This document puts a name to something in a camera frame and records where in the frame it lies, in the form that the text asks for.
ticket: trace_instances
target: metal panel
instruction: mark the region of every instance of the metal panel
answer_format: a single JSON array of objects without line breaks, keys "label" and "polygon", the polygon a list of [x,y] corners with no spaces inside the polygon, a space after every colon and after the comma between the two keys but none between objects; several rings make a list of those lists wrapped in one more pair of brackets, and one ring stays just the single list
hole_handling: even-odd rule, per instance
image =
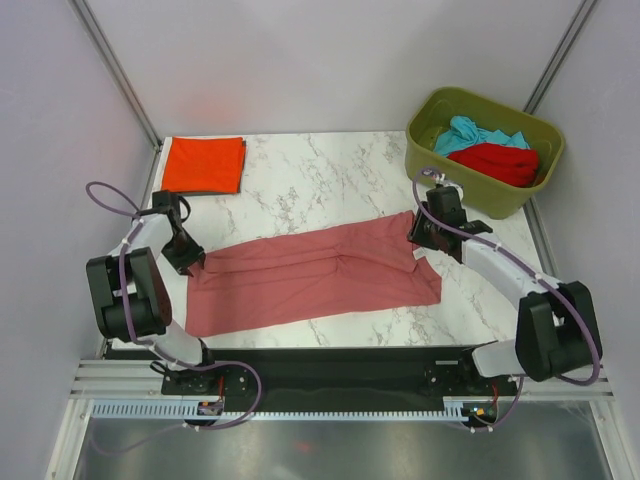
[{"label": "metal panel", "polygon": [[[105,449],[126,447],[166,425],[91,421]],[[177,429],[123,456],[91,449],[85,455],[91,480],[612,478],[586,404],[521,405],[491,434],[436,423],[248,422],[220,432]]]}]

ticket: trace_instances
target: marble surface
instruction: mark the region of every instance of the marble surface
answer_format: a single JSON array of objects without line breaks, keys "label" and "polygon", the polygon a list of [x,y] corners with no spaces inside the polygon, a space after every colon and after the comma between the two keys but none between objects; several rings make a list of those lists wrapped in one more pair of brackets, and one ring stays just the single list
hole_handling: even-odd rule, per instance
[{"label": "marble surface", "polygon": [[[261,237],[322,229],[415,210],[404,171],[403,132],[246,136],[247,157],[239,195],[189,197],[185,226],[206,251]],[[171,139],[156,172],[159,190]],[[482,219],[503,243],[532,265],[539,260],[522,210],[506,220]],[[347,313],[206,339],[210,347],[356,347],[464,345],[515,335],[516,310],[476,272],[448,256],[426,251],[442,276],[442,302],[429,307]],[[159,267],[174,318],[184,325],[186,278],[166,260]],[[114,348],[131,348],[119,342]]]}]

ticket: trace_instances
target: pink towel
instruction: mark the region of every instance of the pink towel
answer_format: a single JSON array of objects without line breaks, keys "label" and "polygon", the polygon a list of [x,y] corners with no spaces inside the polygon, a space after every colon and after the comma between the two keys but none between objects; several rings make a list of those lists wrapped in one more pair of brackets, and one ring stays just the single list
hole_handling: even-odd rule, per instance
[{"label": "pink towel", "polygon": [[189,278],[186,330],[208,337],[438,303],[441,278],[413,257],[412,223],[413,212],[404,212],[208,253]]}]

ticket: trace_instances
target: white wall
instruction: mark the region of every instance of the white wall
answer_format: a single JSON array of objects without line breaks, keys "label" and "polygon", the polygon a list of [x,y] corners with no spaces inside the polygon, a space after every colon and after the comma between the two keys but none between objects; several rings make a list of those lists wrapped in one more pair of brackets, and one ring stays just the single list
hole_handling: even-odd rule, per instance
[{"label": "white wall", "polygon": [[89,0],[161,135],[404,130],[445,85],[523,107],[579,0]]},{"label": "white wall", "polygon": [[567,138],[537,201],[564,278],[593,293],[615,393],[640,452],[640,3],[602,0],[540,110]]},{"label": "white wall", "polygon": [[0,65],[0,478],[38,480],[98,343],[85,262],[126,229],[84,184],[140,200],[152,153],[66,1],[4,2]]}]

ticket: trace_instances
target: folded orange towel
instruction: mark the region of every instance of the folded orange towel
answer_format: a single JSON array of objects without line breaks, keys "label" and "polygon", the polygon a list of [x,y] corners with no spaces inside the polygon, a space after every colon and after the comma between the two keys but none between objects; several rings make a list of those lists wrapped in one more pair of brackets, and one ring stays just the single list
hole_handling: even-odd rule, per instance
[{"label": "folded orange towel", "polygon": [[238,193],[246,146],[235,138],[173,138],[162,189],[178,193]]}]

